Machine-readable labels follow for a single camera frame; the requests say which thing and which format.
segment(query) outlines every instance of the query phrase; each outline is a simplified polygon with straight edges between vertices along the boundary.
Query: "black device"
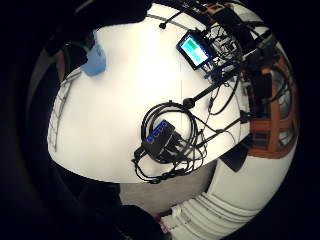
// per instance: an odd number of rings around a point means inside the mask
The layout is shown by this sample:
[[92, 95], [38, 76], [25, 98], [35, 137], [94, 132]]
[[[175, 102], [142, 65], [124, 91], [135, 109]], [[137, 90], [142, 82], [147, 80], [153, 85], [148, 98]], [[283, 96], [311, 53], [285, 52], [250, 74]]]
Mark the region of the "black device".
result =
[[166, 120], [162, 120], [149, 134], [149, 136], [142, 141], [144, 150], [157, 161], [164, 147], [174, 133], [175, 127]]
[[191, 67], [196, 70], [216, 57], [208, 39], [199, 30], [189, 30], [176, 46]]
[[[223, 29], [229, 34], [233, 35], [241, 46], [247, 46], [248, 43], [253, 41], [250, 30], [246, 27], [242, 19], [231, 8], [224, 7], [217, 11], [212, 16]], [[255, 46], [244, 47], [243, 52], [248, 53], [252, 51]]]

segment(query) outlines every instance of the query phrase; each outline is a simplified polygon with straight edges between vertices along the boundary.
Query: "wire bundle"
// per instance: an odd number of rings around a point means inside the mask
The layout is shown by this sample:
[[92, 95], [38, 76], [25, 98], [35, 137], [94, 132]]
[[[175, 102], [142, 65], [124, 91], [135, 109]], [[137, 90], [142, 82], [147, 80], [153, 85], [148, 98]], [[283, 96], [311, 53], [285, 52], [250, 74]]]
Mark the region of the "wire bundle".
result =
[[138, 163], [147, 153], [142, 147], [137, 149], [135, 158], [132, 160], [135, 164], [135, 171], [140, 179], [150, 183], [159, 183], [161, 180], [187, 175], [200, 168], [207, 155], [206, 145], [198, 146], [199, 141], [204, 139], [203, 131], [199, 131], [197, 125], [198, 118], [183, 105], [172, 101], [158, 104], [146, 113], [141, 124], [141, 140], [143, 141], [148, 133], [151, 134], [153, 132], [155, 123], [166, 113], [186, 115], [190, 123], [190, 132], [186, 138], [183, 138], [175, 131], [161, 154], [154, 158], [159, 163], [172, 164], [171, 170], [160, 176], [147, 176], [143, 172]]

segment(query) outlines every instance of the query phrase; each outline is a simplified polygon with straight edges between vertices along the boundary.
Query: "white tabletop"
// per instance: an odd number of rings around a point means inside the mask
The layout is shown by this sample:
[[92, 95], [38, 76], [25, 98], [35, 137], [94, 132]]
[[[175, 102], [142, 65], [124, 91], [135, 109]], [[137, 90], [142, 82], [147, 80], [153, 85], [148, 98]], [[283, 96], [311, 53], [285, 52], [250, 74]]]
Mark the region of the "white tabletop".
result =
[[[150, 14], [168, 17], [176, 10], [154, 4]], [[182, 14], [176, 22], [189, 28], [203, 25]], [[147, 17], [137, 24], [102, 28], [98, 39], [105, 51], [107, 69], [88, 77], [82, 73], [72, 82], [57, 133], [56, 149], [49, 145], [53, 160], [79, 175], [106, 182], [141, 182], [131, 162], [141, 145], [140, 125], [145, 113], [154, 105], [168, 100], [182, 103], [209, 86], [202, 70], [194, 71], [176, 50], [186, 30]], [[212, 111], [223, 106], [232, 89], [222, 87]], [[197, 102], [192, 113], [205, 120], [210, 95]], [[211, 117], [209, 125], [221, 129], [239, 117], [239, 106], [248, 109], [248, 99], [241, 86], [225, 111]], [[180, 114], [164, 118], [182, 135], [188, 133], [187, 119]], [[237, 123], [229, 130], [236, 141], [249, 133], [249, 124]], [[208, 144], [205, 164], [218, 158], [235, 145], [229, 134], [221, 134]], [[169, 170], [171, 164], [159, 164], [145, 156], [140, 165], [149, 175]]]

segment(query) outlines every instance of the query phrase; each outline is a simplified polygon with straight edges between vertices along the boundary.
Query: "black border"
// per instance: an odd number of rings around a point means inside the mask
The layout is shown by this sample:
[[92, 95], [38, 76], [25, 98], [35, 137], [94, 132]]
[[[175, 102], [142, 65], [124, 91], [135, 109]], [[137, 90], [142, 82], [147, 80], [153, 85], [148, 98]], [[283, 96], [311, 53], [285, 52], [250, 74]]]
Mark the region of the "black border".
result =
[[[208, 56], [208, 59], [203, 61], [202, 63], [200, 63], [199, 65], [195, 65], [193, 63], [193, 61], [191, 60], [191, 58], [188, 56], [188, 54], [186, 54], [186, 52], [181, 48], [181, 44], [185, 41], [185, 39], [191, 35], [196, 41], [197, 43], [202, 47], [202, 49], [209, 54], [210, 56]], [[208, 44], [205, 42], [204, 39], [202, 39], [199, 34], [196, 33], [196, 31], [193, 30], [189, 30], [186, 32], [185, 35], [183, 35], [183, 37], [180, 39], [180, 41], [177, 43], [176, 45], [177, 50], [182, 54], [182, 56], [184, 56], [184, 58], [187, 60], [187, 62], [191, 65], [193, 70], [197, 70], [199, 68], [201, 68], [203, 65], [205, 65], [206, 63], [208, 63], [209, 61], [211, 61], [214, 58], [214, 52], [213, 50], [208, 46]]]

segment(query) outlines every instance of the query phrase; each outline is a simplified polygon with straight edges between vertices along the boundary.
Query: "electronic device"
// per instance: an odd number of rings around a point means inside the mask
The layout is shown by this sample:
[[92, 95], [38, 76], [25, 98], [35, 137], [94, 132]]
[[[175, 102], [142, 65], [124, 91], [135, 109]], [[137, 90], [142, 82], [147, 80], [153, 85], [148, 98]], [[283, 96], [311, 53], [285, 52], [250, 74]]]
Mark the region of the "electronic device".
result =
[[176, 48], [191, 67], [196, 70], [216, 57], [208, 40], [199, 30], [189, 30], [178, 42]]
[[154, 130], [142, 141], [142, 147], [153, 159], [157, 160], [164, 147], [169, 142], [175, 127], [162, 120]]

